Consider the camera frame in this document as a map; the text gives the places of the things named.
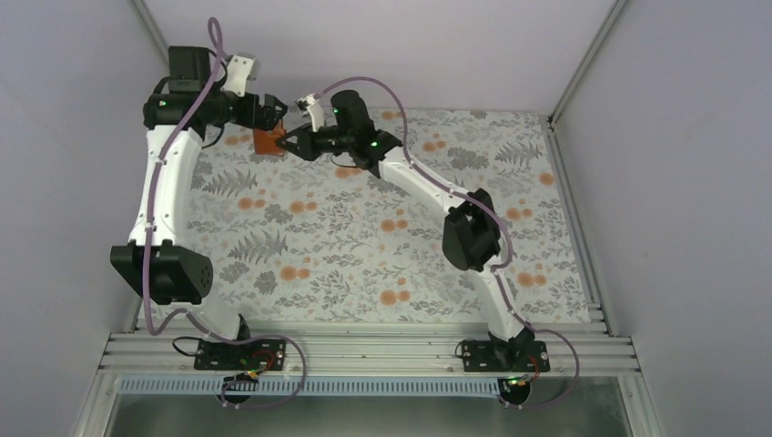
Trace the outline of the brown leather card holder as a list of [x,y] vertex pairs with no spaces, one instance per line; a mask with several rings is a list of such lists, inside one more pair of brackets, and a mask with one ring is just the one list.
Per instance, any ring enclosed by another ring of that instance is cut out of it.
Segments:
[[280,121],[271,130],[253,129],[253,147],[258,156],[283,157],[285,151],[277,145],[277,141],[286,134],[286,129]]

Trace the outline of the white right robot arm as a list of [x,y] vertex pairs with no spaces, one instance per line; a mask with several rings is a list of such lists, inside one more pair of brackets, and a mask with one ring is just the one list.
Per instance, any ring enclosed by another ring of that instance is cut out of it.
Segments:
[[469,272],[488,312],[488,357],[504,369],[523,360],[535,335],[515,314],[500,275],[513,255],[501,253],[500,241],[509,235],[489,193],[466,191],[411,158],[403,141],[375,127],[358,92],[343,90],[332,97],[333,126],[326,123],[319,99],[310,94],[296,100],[308,120],[278,139],[277,146],[306,161],[347,154],[356,168],[392,183],[441,216],[443,254],[456,269]]

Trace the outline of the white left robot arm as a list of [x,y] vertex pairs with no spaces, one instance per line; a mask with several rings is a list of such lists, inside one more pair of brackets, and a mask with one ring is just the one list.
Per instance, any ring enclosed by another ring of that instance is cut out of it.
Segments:
[[184,235],[189,195],[209,127],[269,131],[287,107],[273,95],[248,93],[257,68],[252,55],[172,46],[168,58],[168,75],[143,106],[147,170],[140,208],[127,243],[112,247],[110,263],[142,299],[151,334],[183,315],[211,340],[246,340],[245,319],[212,292],[212,261],[191,249]]

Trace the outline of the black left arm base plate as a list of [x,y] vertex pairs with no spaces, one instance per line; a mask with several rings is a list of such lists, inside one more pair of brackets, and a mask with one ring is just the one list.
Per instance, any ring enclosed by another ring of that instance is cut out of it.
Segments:
[[285,340],[258,340],[245,345],[201,340],[193,367],[197,371],[281,371]]

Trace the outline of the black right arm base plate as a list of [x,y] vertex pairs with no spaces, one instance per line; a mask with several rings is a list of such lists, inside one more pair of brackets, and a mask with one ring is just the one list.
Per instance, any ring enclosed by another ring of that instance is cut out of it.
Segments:
[[464,339],[453,352],[465,372],[549,372],[551,363],[543,341],[524,345],[498,344],[493,340]]

